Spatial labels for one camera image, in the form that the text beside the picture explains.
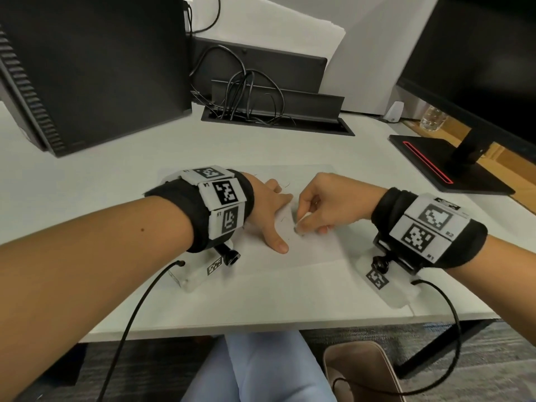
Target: monitor stand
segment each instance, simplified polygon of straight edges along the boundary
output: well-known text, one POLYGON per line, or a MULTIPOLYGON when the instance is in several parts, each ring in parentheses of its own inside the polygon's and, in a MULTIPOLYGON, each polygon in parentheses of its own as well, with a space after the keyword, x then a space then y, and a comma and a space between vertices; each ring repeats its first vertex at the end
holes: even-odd
POLYGON ((444 139, 391 135, 389 141, 441 192, 512 195, 515 190, 477 163, 492 144, 472 129, 458 148, 444 139))

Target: white desk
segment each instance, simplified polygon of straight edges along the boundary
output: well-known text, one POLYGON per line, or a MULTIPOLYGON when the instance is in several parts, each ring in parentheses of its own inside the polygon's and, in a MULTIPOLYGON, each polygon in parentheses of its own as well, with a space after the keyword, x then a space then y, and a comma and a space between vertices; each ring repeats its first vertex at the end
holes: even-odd
MULTIPOLYGON (((202 107, 194 105, 188 118, 57 159, 26 141, 0 103, 0 243, 137 199, 165 169, 208 163, 235 169, 240 165, 327 163, 362 181, 415 193, 436 192, 387 141, 392 128, 374 119, 343 114, 356 135, 346 137, 208 123, 200 121, 201 113, 202 107)), ((492 234, 536 250, 536 217, 511 199, 442 196, 471 210, 492 234)), ((356 223, 352 230, 361 238, 354 251, 372 246, 375 229, 370 222, 356 223)), ((443 271, 423 271, 422 276, 445 290, 462 319, 496 317, 443 271)), ((119 339, 147 285, 83 341, 119 339)), ((129 338, 451 320, 437 293, 424 288, 411 307, 394 310, 345 262, 335 262, 237 276, 225 285, 209 279, 191 294, 183 293, 165 276, 147 297, 129 338)))

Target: black monitor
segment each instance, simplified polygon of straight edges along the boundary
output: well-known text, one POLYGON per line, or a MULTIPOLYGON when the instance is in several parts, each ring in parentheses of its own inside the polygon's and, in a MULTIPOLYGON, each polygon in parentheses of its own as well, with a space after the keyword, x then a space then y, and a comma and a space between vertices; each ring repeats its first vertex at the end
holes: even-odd
POLYGON ((536 3, 438 0, 398 85, 472 128, 456 149, 390 138, 437 189, 513 194, 476 161, 495 141, 536 163, 536 3))
POLYGON ((191 113, 182 0, 0 0, 0 99, 63 156, 191 113))

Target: wristband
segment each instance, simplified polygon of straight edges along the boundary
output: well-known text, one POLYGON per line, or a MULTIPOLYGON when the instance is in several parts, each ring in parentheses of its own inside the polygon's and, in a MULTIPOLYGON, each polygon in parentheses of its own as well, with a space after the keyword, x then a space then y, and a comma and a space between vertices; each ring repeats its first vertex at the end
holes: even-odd
POLYGON ((188 169, 178 179, 144 194, 156 195, 179 207, 190 219, 193 243, 188 252, 200 252, 228 241, 255 205, 248 179, 218 166, 188 169))
POLYGON ((463 265, 482 249, 488 231, 459 206, 430 194, 391 188, 371 217, 379 239, 416 271, 463 265))

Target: red light strip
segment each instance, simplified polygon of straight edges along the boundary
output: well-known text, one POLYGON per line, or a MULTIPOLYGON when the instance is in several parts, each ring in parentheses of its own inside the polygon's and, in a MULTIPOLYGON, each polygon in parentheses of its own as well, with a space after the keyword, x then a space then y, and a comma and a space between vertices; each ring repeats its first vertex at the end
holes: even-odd
POLYGON ((447 176, 445 175, 443 172, 441 172, 441 170, 435 166, 428 158, 425 157, 425 155, 423 155, 417 148, 415 148, 413 146, 413 144, 411 144, 411 142, 408 142, 408 141, 402 141, 402 143, 408 147, 408 149, 413 152, 415 155, 417 155, 417 157, 423 161, 425 163, 426 166, 428 166, 428 168, 432 169, 432 171, 438 175, 441 180, 445 183, 448 183, 449 185, 453 185, 454 182, 452 182, 452 180, 447 176))

